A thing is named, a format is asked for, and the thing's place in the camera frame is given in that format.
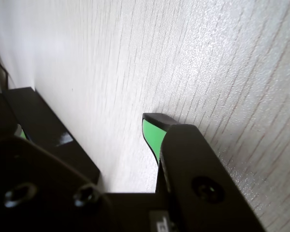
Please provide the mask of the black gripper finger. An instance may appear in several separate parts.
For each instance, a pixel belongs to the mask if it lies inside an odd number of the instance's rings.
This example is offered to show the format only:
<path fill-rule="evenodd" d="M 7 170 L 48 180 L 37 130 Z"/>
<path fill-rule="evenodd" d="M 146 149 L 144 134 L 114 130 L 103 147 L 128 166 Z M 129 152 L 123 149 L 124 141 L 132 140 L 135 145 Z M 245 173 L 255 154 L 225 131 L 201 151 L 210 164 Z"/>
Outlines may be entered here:
<path fill-rule="evenodd" d="M 0 232 L 118 232 L 108 199 L 39 146 L 0 131 Z"/>

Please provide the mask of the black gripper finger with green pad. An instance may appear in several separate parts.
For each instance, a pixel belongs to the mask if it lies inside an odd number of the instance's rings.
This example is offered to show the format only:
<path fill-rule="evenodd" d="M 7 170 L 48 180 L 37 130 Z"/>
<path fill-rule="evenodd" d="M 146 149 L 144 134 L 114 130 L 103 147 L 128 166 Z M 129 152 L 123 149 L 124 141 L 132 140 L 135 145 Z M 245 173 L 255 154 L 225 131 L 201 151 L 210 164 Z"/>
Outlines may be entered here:
<path fill-rule="evenodd" d="M 199 129 L 144 113 L 143 137 L 162 166 L 182 232 L 262 232 L 262 224 Z"/>

